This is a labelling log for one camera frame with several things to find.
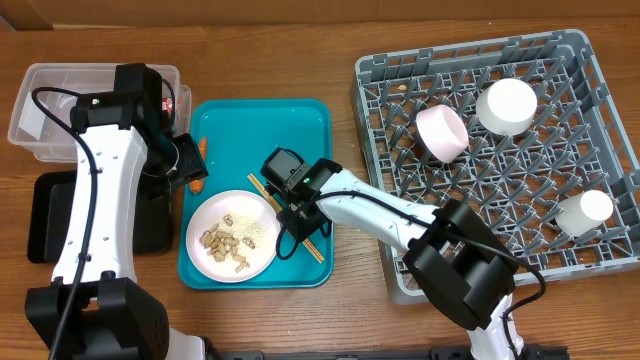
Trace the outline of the pink bowl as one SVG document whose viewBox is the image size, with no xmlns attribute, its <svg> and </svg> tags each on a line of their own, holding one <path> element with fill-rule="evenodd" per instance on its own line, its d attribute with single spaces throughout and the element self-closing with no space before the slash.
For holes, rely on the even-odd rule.
<svg viewBox="0 0 640 360">
<path fill-rule="evenodd" d="M 469 145 L 469 135 L 461 117 L 447 105 L 436 105 L 416 114 L 422 142 L 442 163 L 451 163 Z"/>
</svg>

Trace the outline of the white rice pile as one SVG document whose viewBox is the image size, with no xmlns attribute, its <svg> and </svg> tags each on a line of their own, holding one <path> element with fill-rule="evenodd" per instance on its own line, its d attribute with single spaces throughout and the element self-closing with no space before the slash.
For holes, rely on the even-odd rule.
<svg viewBox="0 0 640 360">
<path fill-rule="evenodd" d="M 240 240 L 249 238 L 258 241 L 267 234 L 267 229 L 250 216 L 228 214 L 224 217 L 224 222 L 230 232 Z"/>
</svg>

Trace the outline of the peanut pile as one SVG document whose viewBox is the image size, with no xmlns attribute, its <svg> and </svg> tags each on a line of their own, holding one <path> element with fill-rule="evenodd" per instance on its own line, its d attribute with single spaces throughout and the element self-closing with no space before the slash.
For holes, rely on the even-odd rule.
<svg viewBox="0 0 640 360">
<path fill-rule="evenodd" d="M 251 267 L 250 256 L 258 245 L 256 240 L 249 238 L 240 240 L 230 232 L 224 222 L 224 217 L 228 214 L 221 216 L 201 234 L 199 244 L 214 262 L 233 263 L 234 271 L 240 273 Z"/>
</svg>

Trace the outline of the pink plate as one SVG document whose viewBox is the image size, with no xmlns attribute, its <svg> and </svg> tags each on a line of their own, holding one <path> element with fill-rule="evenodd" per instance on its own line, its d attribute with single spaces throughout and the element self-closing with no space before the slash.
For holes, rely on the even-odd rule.
<svg viewBox="0 0 640 360">
<path fill-rule="evenodd" d="M 250 256 L 251 267 L 240 273 L 234 271 L 233 263 L 214 262 L 199 244 L 201 234 L 228 213 L 253 217 L 267 229 L 265 237 L 256 241 L 258 247 Z M 264 198 L 242 190 L 226 191 L 209 198 L 196 209 L 187 226 L 186 249 L 192 264 L 205 277 L 221 283 L 240 283 L 258 276 L 275 259 L 280 229 L 275 210 Z"/>
</svg>

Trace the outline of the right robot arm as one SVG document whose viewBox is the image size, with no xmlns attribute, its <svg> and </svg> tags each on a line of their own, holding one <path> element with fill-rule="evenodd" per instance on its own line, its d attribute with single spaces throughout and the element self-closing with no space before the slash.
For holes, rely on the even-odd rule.
<svg viewBox="0 0 640 360">
<path fill-rule="evenodd" d="M 429 302 L 465 329 L 475 359 L 530 359 L 532 348 L 515 329 L 516 309 L 541 297 L 515 302 L 514 276 L 525 267 L 465 203 L 442 206 L 392 196 L 357 178 L 338 163 L 320 158 L 313 165 L 296 152 L 276 148 L 261 175 L 283 209 L 280 232 L 302 242 L 336 224 L 361 230 L 403 252 L 402 261 Z"/>
</svg>

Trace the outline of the white cup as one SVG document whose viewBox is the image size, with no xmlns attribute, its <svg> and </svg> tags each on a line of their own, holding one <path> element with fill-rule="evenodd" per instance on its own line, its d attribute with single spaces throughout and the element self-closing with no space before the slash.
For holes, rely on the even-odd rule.
<svg viewBox="0 0 640 360">
<path fill-rule="evenodd" d="M 613 213 L 613 201 L 602 191 L 588 190 L 559 203 L 561 212 L 555 217 L 559 228 L 579 237 L 603 224 Z"/>
</svg>

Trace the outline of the red foil wrapper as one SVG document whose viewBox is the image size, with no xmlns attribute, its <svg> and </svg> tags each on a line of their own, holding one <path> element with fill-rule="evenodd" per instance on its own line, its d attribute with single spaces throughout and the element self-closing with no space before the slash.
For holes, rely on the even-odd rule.
<svg viewBox="0 0 640 360">
<path fill-rule="evenodd" d="M 162 110 L 166 111 L 169 115 L 173 112 L 173 100 L 171 97 L 165 97 L 162 100 Z"/>
</svg>

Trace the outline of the white bowl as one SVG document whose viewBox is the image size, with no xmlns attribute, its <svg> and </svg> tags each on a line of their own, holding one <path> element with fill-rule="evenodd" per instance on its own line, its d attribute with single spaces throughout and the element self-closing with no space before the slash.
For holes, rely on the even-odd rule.
<svg viewBox="0 0 640 360">
<path fill-rule="evenodd" d="M 537 97 L 522 80 L 501 79 L 483 91 L 476 102 L 476 115 L 490 132 L 515 136 L 526 131 L 533 122 Z"/>
</svg>

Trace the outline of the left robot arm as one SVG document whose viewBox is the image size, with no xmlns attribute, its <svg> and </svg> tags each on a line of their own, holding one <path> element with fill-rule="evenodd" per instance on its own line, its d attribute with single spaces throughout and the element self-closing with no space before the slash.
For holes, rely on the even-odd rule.
<svg viewBox="0 0 640 360">
<path fill-rule="evenodd" d="M 64 123 L 32 90 L 34 105 L 75 141 L 77 170 L 65 244 L 46 287 L 28 290 L 25 314 L 52 359 L 217 359 L 205 336 L 169 324 L 140 287 L 133 258 L 139 191 L 169 197 L 207 176 L 190 134 L 162 109 L 168 82 L 145 64 L 115 68 L 112 90 L 71 95 Z"/>
</svg>

